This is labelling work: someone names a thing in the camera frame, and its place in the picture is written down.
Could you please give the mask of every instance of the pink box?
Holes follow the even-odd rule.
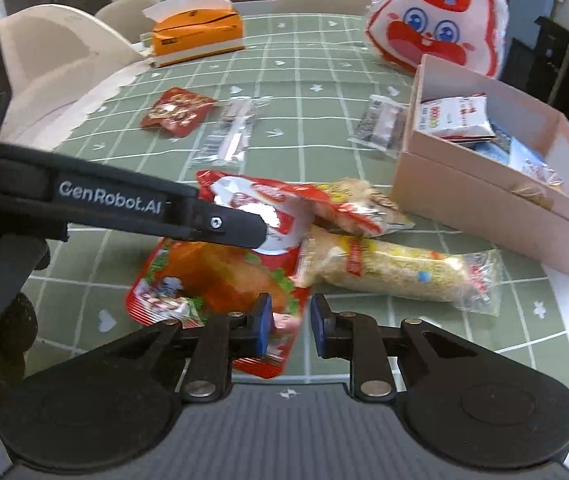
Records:
[[[489,118],[540,153],[564,180],[562,190],[415,130],[417,104],[481,92],[487,94]],[[545,206],[513,193],[522,188],[539,190]],[[392,193],[408,212],[487,238],[569,274],[569,121],[503,82],[423,56]]]

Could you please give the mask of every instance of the small red snack packet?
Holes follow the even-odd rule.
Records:
[[[212,313],[250,311],[258,294],[267,292],[275,330],[266,355],[239,359],[234,366],[259,377],[276,377],[285,368],[309,297],[310,288],[296,287],[292,276],[314,215],[305,200],[257,179],[202,173],[210,173],[211,180],[202,184],[201,197],[259,214],[268,224],[266,241],[247,250],[166,238],[132,286],[127,311],[143,324],[173,317],[185,327],[202,326]]]
[[[395,202],[366,180],[343,178],[330,184],[286,184],[279,180],[230,175],[212,170],[198,171],[196,178],[201,186],[200,196],[210,202],[213,202],[214,198],[216,203],[221,205],[238,202],[239,197],[233,195],[230,198],[229,194],[242,190],[236,190],[228,183],[242,179],[248,183],[246,186],[249,186],[253,193],[262,197],[261,200],[267,198],[273,203],[284,203],[298,197],[305,201],[314,214],[357,236],[375,237],[414,227],[414,223],[401,213]],[[248,205],[237,209],[260,214]],[[268,237],[282,235],[282,229],[287,226],[288,221],[280,210],[278,215],[278,232],[270,229]],[[295,239],[296,244],[299,244],[301,238],[298,239],[296,235]]]
[[[170,88],[153,104],[140,127],[161,126],[177,137],[186,137],[215,103],[210,97],[183,88]]]

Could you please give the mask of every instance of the plush toy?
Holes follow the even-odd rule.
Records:
[[[423,54],[497,76],[506,0],[373,0],[365,35],[383,59],[415,71]]]

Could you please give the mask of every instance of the white paper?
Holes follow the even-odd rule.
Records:
[[[232,9],[231,0],[165,0],[143,10],[147,18],[160,23],[181,12],[194,9]]]

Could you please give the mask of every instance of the grid pattern tablecloth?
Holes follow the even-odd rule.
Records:
[[[373,93],[408,102],[412,78],[376,63],[362,43],[361,20],[332,15],[245,18],[247,49],[162,69],[150,69],[91,114],[59,153],[195,184],[194,150],[213,130],[203,123],[175,139],[138,128],[162,91],[178,86],[218,100],[271,96],[261,108],[242,173],[288,182],[366,178],[389,190],[394,163],[356,148],[348,136]],[[485,240],[423,218],[397,243],[449,253],[492,248]],[[52,264],[35,272],[25,291],[34,302],[39,339],[29,372],[91,350],[138,328],[124,297],[156,243],[153,237],[72,226],[70,240],[52,244]],[[390,298],[319,286],[335,311],[355,310],[380,324],[423,319],[552,375],[569,387],[569,340],[554,293],[536,262],[504,252],[507,276],[498,318],[464,314],[449,304]],[[317,357],[308,322],[276,381],[346,380],[347,362]]]

